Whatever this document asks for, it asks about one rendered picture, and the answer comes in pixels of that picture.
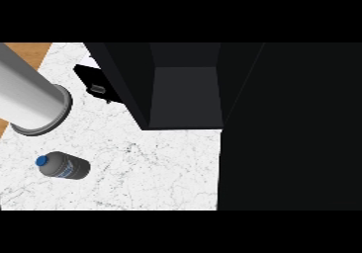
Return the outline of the dark grey open cabinet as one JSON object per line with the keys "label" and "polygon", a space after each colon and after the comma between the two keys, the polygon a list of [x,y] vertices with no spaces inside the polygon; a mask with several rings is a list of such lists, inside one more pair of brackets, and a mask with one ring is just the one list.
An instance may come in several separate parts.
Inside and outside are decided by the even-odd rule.
{"label": "dark grey open cabinet", "polygon": [[222,129],[259,42],[89,42],[103,78],[89,85],[125,105],[143,130]]}

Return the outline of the large dark grey cabinet door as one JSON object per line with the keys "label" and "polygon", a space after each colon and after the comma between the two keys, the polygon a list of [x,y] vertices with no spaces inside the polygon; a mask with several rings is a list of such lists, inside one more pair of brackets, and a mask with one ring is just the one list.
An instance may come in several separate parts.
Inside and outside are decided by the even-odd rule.
{"label": "large dark grey cabinet door", "polygon": [[220,140],[220,210],[362,210],[362,42],[263,45]]}

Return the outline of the dark bottled water blue cap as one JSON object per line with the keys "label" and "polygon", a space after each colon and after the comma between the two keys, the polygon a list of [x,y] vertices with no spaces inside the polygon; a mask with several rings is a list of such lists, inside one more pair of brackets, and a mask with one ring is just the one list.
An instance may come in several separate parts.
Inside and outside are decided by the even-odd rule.
{"label": "dark bottled water blue cap", "polygon": [[35,164],[47,177],[80,180],[90,172],[89,161],[59,151],[41,155]]}

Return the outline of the grey cylindrical canister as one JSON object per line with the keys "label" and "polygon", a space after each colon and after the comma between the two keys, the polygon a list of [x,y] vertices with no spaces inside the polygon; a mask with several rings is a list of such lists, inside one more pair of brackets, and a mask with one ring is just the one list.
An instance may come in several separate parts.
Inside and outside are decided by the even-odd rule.
{"label": "grey cylindrical canister", "polygon": [[0,42],[0,119],[16,133],[37,136],[65,120],[72,97]]}

